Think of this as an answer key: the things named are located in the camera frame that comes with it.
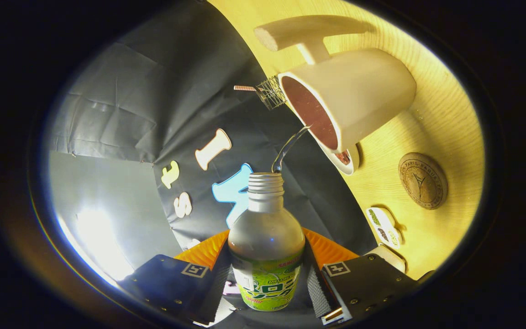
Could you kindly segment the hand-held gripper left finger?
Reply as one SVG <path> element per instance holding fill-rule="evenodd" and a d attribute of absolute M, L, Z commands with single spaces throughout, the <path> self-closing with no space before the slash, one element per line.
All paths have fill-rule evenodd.
<path fill-rule="evenodd" d="M 119 281 L 119 286 L 166 316 L 189 324 L 215 322 L 231 267 L 229 232 L 175 257 L 156 255 Z"/>

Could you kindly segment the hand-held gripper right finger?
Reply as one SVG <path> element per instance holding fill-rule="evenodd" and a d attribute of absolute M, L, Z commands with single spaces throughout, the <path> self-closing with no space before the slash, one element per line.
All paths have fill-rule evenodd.
<path fill-rule="evenodd" d="M 358 255 L 303 229 L 303 264 L 315 316 L 325 326 L 365 320 L 421 287 L 405 272 L 405 261 L 384 245 Z"/>

